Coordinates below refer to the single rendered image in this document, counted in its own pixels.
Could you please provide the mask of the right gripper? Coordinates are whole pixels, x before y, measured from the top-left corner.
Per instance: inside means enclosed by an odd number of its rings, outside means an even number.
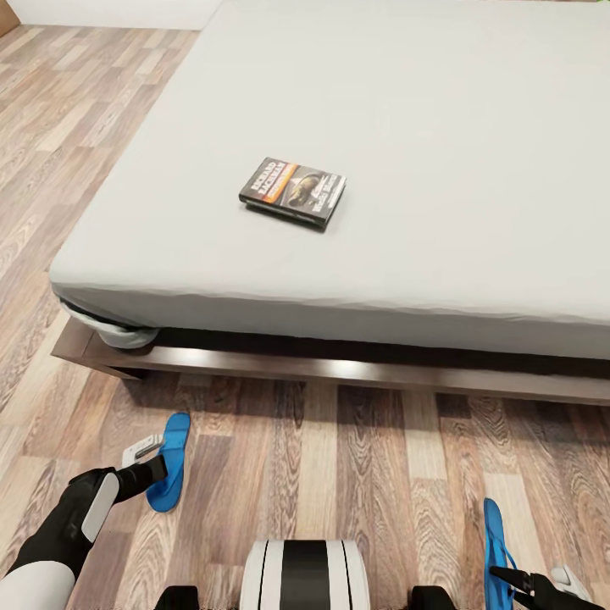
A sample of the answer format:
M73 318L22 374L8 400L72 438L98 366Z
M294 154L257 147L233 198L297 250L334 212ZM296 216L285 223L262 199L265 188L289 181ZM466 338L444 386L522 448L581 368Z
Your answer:
M515 601L529 610L604 610L593 602L559 591L543 574L491 566L490 573L518 590Z

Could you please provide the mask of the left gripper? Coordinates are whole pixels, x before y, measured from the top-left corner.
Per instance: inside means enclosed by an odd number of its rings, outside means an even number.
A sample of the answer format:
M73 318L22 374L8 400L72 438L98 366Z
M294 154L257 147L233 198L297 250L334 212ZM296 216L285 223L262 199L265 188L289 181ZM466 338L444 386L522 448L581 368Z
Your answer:
M168 475L163 455L157 455L146 463L138 463L126 468L135 476L135 486L128 498L141 494Z

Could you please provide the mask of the sandal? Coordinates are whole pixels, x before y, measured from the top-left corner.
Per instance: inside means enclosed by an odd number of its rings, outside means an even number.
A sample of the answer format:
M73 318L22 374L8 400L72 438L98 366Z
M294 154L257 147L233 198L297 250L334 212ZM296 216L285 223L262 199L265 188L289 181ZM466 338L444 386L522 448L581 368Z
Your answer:
M164 430L166 442L157 455L163 455L168 475L146 489L149 505L160 513L171 510L180 498L184 477L184 450L191 421L187 413L169 417Z
M491 497L486 497L483 505L486 536L485 610L513 610L513 600L518 589L490 573L490 567L507 568L507 557L513 569L516 569L516 565L505 547L502 516L497 504Z

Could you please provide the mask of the hardback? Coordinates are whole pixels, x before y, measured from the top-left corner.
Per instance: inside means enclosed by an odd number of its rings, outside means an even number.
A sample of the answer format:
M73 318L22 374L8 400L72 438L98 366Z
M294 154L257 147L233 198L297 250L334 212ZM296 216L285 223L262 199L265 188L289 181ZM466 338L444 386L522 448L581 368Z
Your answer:
M326 227L347 177L267 157L238 194L246 204Z

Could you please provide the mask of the robot trunk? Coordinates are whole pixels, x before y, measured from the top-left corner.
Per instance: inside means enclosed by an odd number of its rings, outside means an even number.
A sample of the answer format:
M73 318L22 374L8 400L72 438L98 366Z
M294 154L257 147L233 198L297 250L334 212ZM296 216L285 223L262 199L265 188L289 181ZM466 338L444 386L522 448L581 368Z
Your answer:
M240 610L370 610L355 540L256 540Z

